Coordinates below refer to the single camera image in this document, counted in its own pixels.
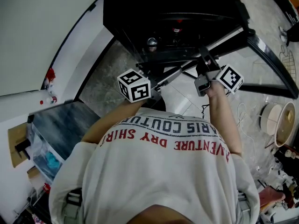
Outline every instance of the person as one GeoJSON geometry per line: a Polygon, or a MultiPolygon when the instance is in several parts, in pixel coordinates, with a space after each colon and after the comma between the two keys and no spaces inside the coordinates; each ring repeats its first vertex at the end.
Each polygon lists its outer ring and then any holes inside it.
{"type": "Polygon", "coordinates": [[[82,189],[77,223],[255,224],[259,196],[224,87],[213,81],[206,94],[211,123],[145,101],[98,120],[54,179],[52,223],[67,223],[66,196],[82,189]]]}
{"type": "Polygon", "coordinates": [[[290,42],[299,42],[299,22],[295,23],[289,30],[285,31],[282,27],[280,30],[280,39],[286,43],[288,47],[290,42]]]}

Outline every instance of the wire basket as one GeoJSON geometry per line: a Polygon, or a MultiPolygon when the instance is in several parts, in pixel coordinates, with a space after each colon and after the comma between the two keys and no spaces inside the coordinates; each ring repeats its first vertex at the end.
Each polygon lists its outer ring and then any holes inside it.
{"type": "Polygon", "coordinates": [[[286,48],[285,51],[285,48],[282,45],[281,52],[279,53],[279,59],[296,83],[296,66],[292,51],[288,48],[286,48]]]}

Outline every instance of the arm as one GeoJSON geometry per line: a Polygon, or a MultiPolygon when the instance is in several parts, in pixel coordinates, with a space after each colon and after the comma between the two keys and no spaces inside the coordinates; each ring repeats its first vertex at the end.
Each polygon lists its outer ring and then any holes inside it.
{"type": "Polygon", "coordinates": [[[130,103],[129,101],[125,100],[114,110],[110,111],[103,118],[95,122],[82,138],[82,142],[98,144],[104,134],[114,124],[122,121],[125,118],[134,116],[145,102],[146,100],[130,103]]]}
{"type": "Polygon", "coordinates": [[[209,96],[211,124],[221,134],[229,151],[241,156],[241,138],[224,87],[218,81],[213,81],[206,94],[209,96]]]}

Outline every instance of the white wall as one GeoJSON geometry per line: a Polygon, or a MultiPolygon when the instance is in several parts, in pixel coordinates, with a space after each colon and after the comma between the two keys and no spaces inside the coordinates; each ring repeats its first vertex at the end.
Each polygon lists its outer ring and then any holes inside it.
{"type": "Polygon", "coordinates": [[[10,159],[7,130],[27,122],[27,115],[22,115],[0,123],[0,215],[6,223],[12,223],[16,217],[14,210],[19,211],[25,204],[31,190],[27,171],[33,163],[25,160],[16,168],[10,159]]]}
{"type": "Polygon", "coordinates": [[[277,207],[274,210],[276,211],[276,213],[273,216],[274,223],[289,220],[294,217],[299,217],[299,208],[285,210],[283,207],[277,207]]]}
{"type": "Polygon", "coordinates": [[[26,203],[31,190],[27,170],[33,166],[31,161],[25,161],[13,168],[7,130],[26,122],[31,113],[75,98],[90,68],[113,37],[103,27],[103,0],[98,0],[96,5],[73,29],[53,64],[56,73],[53,91],[58,97],[56,104],[46,103],[49,94],[45,90],[0,97],[0,215],[7,223],[13,222],[13,211],[20,210],[26,203]]]}
{"type": "Polygon", "coordinates": [[[95,0],[0,0],[0,96],[39,90],[59,46],[95,0]]]}

